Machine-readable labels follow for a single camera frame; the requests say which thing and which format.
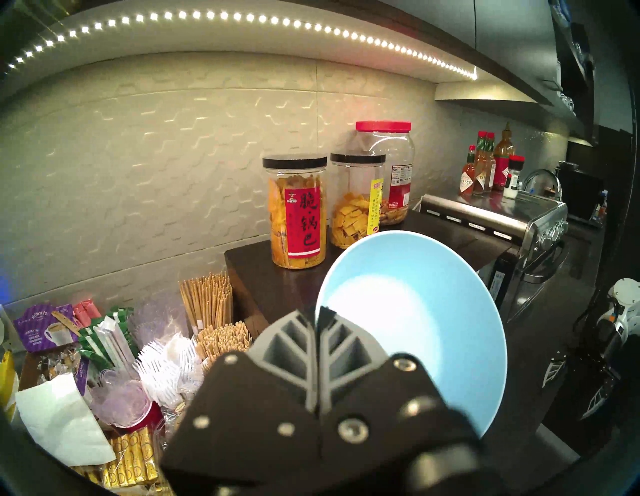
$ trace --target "light blue bowl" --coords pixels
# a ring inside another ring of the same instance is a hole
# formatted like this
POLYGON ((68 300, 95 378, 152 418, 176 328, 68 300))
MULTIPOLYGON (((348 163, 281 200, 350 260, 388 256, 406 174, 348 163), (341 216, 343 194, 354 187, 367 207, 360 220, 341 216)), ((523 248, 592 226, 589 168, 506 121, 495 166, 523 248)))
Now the light blue bowl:
POLYGON ((415 232, 367 236, 329 269, 316 317, 320 306, 361 326, 388 354, 419 358, 446 403, 484 435, 502 401, 507 346, 491 295, 456 252, 415 232))

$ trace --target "purple package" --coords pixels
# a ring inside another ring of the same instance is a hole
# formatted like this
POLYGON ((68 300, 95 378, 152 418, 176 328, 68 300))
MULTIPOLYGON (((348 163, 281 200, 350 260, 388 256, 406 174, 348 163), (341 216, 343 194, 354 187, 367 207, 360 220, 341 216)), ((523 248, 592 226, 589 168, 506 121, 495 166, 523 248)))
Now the purple package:
POLYGON ((22 317, 13 321, 24 348, 30 353, 56 348, 77 342, 77 336, 64 327, 51 312, 57 310, 74 322, 73 305, 34 305, 25 310, 22 317))
POLYGON ((76 387, 80 392, 80 396, 84 396, 84 392, 86 390, 86 378, 89 371, 89 359, 83 356, 80 358, 80 364, 78 365, 78 369, 76 374, 74 375, 74 379, 76 380, 76 387))

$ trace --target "control knob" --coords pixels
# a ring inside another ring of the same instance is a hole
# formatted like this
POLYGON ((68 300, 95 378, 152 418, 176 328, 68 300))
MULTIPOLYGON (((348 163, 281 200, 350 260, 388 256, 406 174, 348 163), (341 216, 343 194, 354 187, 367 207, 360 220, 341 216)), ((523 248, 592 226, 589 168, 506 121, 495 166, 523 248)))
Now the control knob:
POLYGON ((554 244, 554 240, 551 239, 551 237, 549 237, 546 234, 543 234, 542 237, 540 238, 540 246, 542 247, 543 251, 547 251, 551 249, 551 246, 553 244, 554 244))

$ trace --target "tabasco bottle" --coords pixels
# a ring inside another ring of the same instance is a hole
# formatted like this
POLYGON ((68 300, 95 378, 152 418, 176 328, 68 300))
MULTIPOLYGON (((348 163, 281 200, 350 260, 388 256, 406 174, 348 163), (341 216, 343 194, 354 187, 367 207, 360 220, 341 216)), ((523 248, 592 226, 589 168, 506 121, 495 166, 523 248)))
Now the tabasco bottle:
POLYGON ((493 189, 493 180, 495 179, 495 158, 493 157, 493 141, 495 134, 486 133, 486 160, 487 160, 487 178, 484 182, 484 192, 489 193, 493 189))
POLYGON ((511 142, 511 129, 509 123, 502 132, 502 141, 498 143, 493 151, 495 158, 495 176, 493 178, 494 191, 504 190, 504 184, 507 182, 509 175, 509 157, 515 155, 515 148, 511 142))
POLYGON ((476 159, 474 161, 474 169, 476 177, 474 179, 474 195, 482 195, 484 193, 484 185, 487 181, 487 160, 484 148, 486 146, 486 131, 478 131, 478 141, 476 144, 476 159))
POLYGON ((467 163, 463 167, 462 176, 460 177, 460 190, 458 191, 460 196, 470 196, 474 192, 474 179, 476 177, 474 169, 475 154, 476 146, 469 145, 467 163))

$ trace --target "cabinet door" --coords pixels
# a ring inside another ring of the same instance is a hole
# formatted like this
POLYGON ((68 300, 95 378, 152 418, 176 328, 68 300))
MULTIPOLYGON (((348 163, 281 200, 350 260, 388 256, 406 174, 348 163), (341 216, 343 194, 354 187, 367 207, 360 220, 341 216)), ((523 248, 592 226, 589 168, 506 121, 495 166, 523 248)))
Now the cabinet door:
POLYGON ((476 0, 476 50, 534 88, 556 74, 548 0, 476 0))
POLYGON ((474 0, 381 0, 476 46, 474 0))

